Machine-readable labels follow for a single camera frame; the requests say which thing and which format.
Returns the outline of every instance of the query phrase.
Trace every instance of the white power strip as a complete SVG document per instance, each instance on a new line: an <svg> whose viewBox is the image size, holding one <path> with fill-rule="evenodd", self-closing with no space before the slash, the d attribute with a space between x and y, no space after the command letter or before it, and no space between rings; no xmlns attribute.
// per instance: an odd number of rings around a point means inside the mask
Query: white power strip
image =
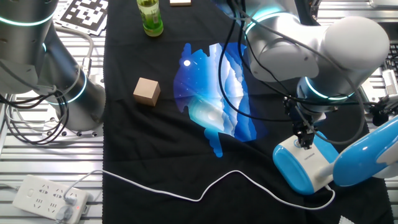
<svg viewBox="0 0 398 224"><path fill-rule="evenodd" d="M55 220L59 210L68 205L63 199L63 194L67 188L66 185L28 175L19 188L12 205L24 211ZM72 217L64 223L78 223L81 214L87 209L88 193L84 190L72 188L67 196L76 197L77 201L72 206Z"/></svg>

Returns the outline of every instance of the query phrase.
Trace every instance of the blue and white object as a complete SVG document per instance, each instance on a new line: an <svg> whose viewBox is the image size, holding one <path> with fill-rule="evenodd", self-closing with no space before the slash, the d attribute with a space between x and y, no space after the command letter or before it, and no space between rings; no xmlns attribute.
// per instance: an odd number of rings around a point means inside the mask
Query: blue and white object
<svg viewBox="0 0 398 224"><path fill-rule="evenodd" d="M302 195L313 194L333 180L331 175L322 177L319 173L330 167L337 157L336 149L318 136L307 150L300 147L297 136L292 136L280 143L272 156L285 180Z"/></svg>
<svg viewBox="0 0 398 224"><path fill-rule="evenodd" d="M227 134L247 142L266 135L262 123L243 116L233 110L221 94L218 83L218 62L223 47L209 46L209 55L202 49L192 52L185 44L180 59L180 69L174 79L174 97L178 109L188 109L190 119L204 127L204 136L209 140L215 156L223 157L219 134ZM250 104L248 86L239 57L238 43L226 48L221 66L221 80L224 91L235 107L244 113L256 114Z"/></svg>
<svg viewBox="0 0 398 224"><path fill-rule="evenodd" d="M333 178L340 186L358 184L398 161L398 116L347 147L338 156Z"/></svg>

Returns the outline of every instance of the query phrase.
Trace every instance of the blue projection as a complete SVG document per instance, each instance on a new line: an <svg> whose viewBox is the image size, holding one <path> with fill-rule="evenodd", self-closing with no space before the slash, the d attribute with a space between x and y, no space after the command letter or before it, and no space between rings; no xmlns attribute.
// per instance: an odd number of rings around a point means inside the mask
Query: blue projection
<svg viewBox="0 0 398 224"><path fill-rule="evenodd" d="M174 79L174 97L178 109L188 108L190 119L205 128L217 157L223 156L218 133L229 134L242 141L252 141L265 135L265 128L257 133L251 118L238 114L224 100L218 83L218 63L222 47L210 46L210 56L202 50L192 53L186 44L180 59L180 69ZM222 82L226 96L239 110L251 114L248 87L244 80L238 44L231 43L226 49L221 66Z"/></svg>

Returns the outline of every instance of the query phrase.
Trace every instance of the white cable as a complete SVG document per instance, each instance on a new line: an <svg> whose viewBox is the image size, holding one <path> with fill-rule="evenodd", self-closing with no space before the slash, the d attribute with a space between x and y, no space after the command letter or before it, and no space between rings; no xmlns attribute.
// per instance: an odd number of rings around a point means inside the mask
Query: white cable
<svg viewBox="0 0 398 224"><path fill-rule="evenodd" d="M6 187L9 187L9 188L14 189L16 191L19 190L19 187L14 187L14 186L11 186L11 185L8 185L8 184L0 183L0 185L5 185Z"/></svg>
<svg viewBox="0 0 398 224"><path fill-rule="evenodd" d="M75 81L74 81L73 84L72 84L69 88L67 88L66 90L64 90L64 91L57 90L57 91L61 92L62 95L56 97L56 99L61 99L62 97L64 97L66 94L68 94L68 93L76 86L76 84L78 83L78 81L79 81L79 79L80 79L81 67L80 67L79 65L77 65L77 66L76 66L76 69L78 70L78 73L77 73L77 77L76 77ZM53 87L43 86L43 85L37 85L37 86L43 87L43 88L49 88L49 89L51 89L51 90L53 90L54 88L56 88L55 86L53 86Z"/></svg>
<svg viewBox="0 0 398 224"><path fill-rule="evenodd" d="M8 119L13 120L13 121L15 121L15 122L20 122L20 123L24 124L25 126L27 126L28 128L34 130L34 131L43 132L43 133L52 131L52 130L56 129L57 126L54 126L53 128L44 130L44 129L38 129L38 128L32 127L32 126L29 125L29 124L46 124L46 123L49 123L49 122L57 122L57 123L60 123L60 122L62 122L62 121L66 118L66 114L64 114L64 115L59 119L59 121L56 121L55 119L52 119L52 120L50 120L50 121L44 121L44 122L37 122L37 123L36 123L36 122L26 121L26 120L22 117L21 113L19 112L19 110L18 110L17 108L12 108L12 109L16 111L16 113L17 113L17 115L18 115L18 117L19 117L20 120L14 119L14 118L10 115L10 112L9 112L9 105L7 105L7 107L6 107L6 117L7 117Z"/></svg>
<svg viewBox="0 0 398 224"><path fill-rule="evenodd" d="M256 15L256 13L267 3L268 2L265 2L265 1L260 3L260 5L258 5L258 7L253 11L253 13L249 17L245 18L246 19L246 27L244 28L244 30L246 30L250 26L250 21L253 19L253 17Z"/></svg>
<svg viewBox="0 0 398 224"><path fill-rule="evenodd" d="M9 118L12 121L17 121L20 123L24 123L24 124L47 124L49 122L54 122L55 120L50 120L50 121L43 121L43 122L33 122L33 121L25 121L23 118L20 117L20 120L14 119L10 116L10 112L9 112L9 105L7 105L6 107L6 116L7 118ZM17 108L13 108L15 111L17 111L17 113L20 114L19 110Z"/></svg>
<svg viewBox="0 0 398 224"><path fill-rule="evenodd" d="M67 198L67 193L68 193L68 191L69 191L73 186L75 186L77 183L81 182L83 179L85 179L86 177L88 177L89 175L91 175L91 174L93 174L93 173L95 173L95 172L102 172L102 173L111 175L111 176L113 176L113 177L116 177L116 178L119 178L119 179L121 179L121 180L124 180L124 181L126 181L126 182L128 182L128 183L130 183L130 184L132 184L132 185L135 185L136 187L140 187L140 188L142 188L142 189L144 189L144 190L148 190L148 191L153 192L153 193L169 195L169 196L172 196L172 197L176 197L176 198L188 200L188 201L191 201L191 202L199 202L199 201L205 196L205 194L206 194L207 191L210 189L210 187L212 187L213 185L215 185L217 182L219 182L221 179L223 179L223 178L226 177L227 175L230 175L230 174L235 173L235 172L240 173L241 175L243 175L245 178L247 178L247 180L249 180L250 182L252 182L252 183L253 183L254 185L256 185L257 187L261 188L261 189L264 190L265 192L269 193L269 195L271 195L274 199L276 199L276 200L279 201L280 203L283 203L283 204L285 204L285 205L292 206L292 207L295 207L295 208L302 208L302 209L306 209L306 210L319 210L319 209L323 209L323 208L325 208L326 206L328 206L329 204L331 204L331 202L335 199L335 195L336 195L336 192L335 192L334 190L332 190L332 189L327 185L327 186L325 186L326 189L329 190L329 191L332 191L332 193L333 193L333 195L331 196L331 199L330 199L326 204L322 205L321 207L307 208L307 207L303 207L303 206L301 206L301 205L295 205L295 204L292 204L292 203L289 203L289 202L286 202L286 201L280 199L279 197L277 197L276 195L274 195L270 190L266 189L265 187L263 187L263 186L261 186L260 184L258 184L257 182L255 182L254 180L252 180L250 177L248 177L248 176L247 176L246 174L244 174L243 172L241 172L241 171L239 171L239 170L232 170L232 171L229 171L228 173L226 173L225 175L223 175L222 177L220 177L219 179L217 179L216 181L214 181L213 183L211 183L211 184L205 189L205 191L202 193L202 195L201 195L201 197L200 197L199 199L192 199L192 198L180 196L180 195L177 195L177 194L173 194L173 193L170 193L170 192L166 192L166 191L163 191L163 190L155 190L155 189L152 189L152 188L150 188L150 187L146 187L146 186L143 186L143 185L141 185L141 184L135 183L134 181L128 180L128 179L126 179L126 178L124 178L124 177L118 176L118 175L116 175L116 174L113 174L113 173L108 172L108 171L105 171L105 170L93 170L93 171L91 171L90 173L86 174L86 175L85 175L84 177L82 177L81 179L79 179L78 181L76 181L75 183L73 183L71 186L69 186L69 188L65 191L65 193L64 193L64 195L63 195L63 199L66 200L66 201L68 201L68 200L70 199L70 198Z"/></svg>
<svg viewBox="0 0 398 224"><path fill-rule="evenodd" d="M69 29L69 28L64 28L64 27L59 27L56 26L55 30L58 32L63 32L66 34L74 34L74 35L78 35L84 39L86 39L89 43L89 48L88 48L88 52L87 52L87 57L91 58L91 56L93 55L93 49L94 49L94 41L93 39L90 37L90 35L80 32L78 30L74 30L74 29Z"/></svg>

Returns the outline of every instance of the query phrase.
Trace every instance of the plastic bottle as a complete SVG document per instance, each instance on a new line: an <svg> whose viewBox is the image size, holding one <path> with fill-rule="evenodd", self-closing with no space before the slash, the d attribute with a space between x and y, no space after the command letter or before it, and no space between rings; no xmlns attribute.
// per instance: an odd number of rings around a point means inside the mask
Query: plastic bottle
<svg viewBox="0 0 398 224"><path fill-rule="evenodd" d="M159 0L137 0L145 33L157 37L163 33L163 21L160 17Z"/></svg>

